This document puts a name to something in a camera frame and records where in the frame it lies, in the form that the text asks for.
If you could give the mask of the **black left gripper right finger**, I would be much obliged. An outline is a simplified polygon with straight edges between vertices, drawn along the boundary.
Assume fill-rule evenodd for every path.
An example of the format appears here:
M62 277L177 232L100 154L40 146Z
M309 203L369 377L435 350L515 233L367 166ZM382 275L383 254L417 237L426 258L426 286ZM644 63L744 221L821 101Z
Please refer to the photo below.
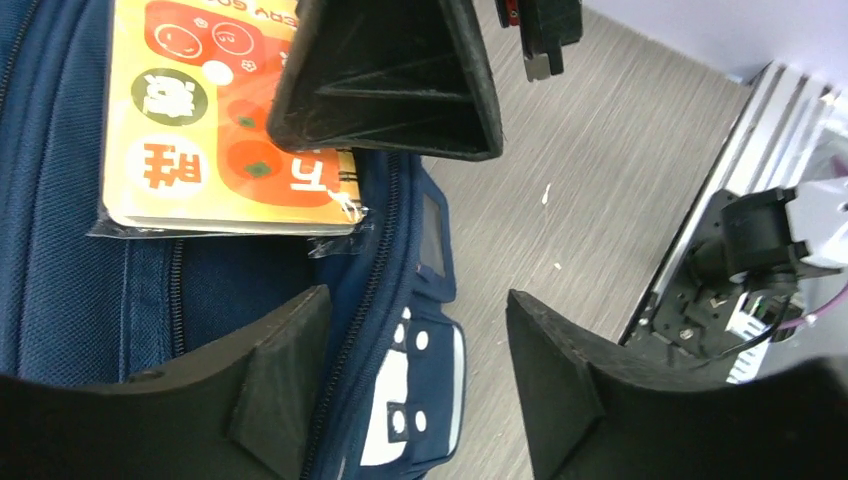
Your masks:
M531 294L506 324L537 479L843 479L847 361L741 385L638 357Z

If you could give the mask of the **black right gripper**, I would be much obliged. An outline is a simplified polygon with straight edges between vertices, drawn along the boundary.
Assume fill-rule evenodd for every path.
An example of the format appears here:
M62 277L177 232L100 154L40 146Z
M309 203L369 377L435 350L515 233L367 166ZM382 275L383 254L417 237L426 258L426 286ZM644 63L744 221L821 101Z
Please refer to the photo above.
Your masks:
M496 0L520 31L529 82L564 72L583 36L581 0ZM503 152L500 106L469 1L312 0L299 20L266 129L280 148L408 151L462 161Z

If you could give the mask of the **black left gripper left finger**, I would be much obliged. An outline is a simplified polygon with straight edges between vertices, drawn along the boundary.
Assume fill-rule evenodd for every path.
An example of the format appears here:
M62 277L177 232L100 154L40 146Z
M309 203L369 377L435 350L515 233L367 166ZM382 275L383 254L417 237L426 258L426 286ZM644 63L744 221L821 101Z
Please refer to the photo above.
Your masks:
M325 286L122 384L1 380L5 479L296 479L331 316Z

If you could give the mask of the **navy blue backpack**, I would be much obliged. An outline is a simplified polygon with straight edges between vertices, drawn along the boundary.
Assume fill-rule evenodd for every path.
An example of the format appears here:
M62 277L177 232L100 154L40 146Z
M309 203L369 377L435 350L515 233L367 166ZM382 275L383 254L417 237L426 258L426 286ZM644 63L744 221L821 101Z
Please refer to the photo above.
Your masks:
M353 155L337 236L95 236L117 1L1 5L1 380L122 384L325 286L331 316L296 479L421 479L466 383L446 198L422 154Z

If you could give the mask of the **orange spiral notepad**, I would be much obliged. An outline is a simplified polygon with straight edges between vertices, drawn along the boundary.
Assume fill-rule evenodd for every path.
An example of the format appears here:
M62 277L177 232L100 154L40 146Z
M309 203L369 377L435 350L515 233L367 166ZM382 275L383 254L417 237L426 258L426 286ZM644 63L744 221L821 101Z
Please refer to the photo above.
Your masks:
M112 5L95 236L337 236L367 210L353 155L287 151L269 115L292 1Z

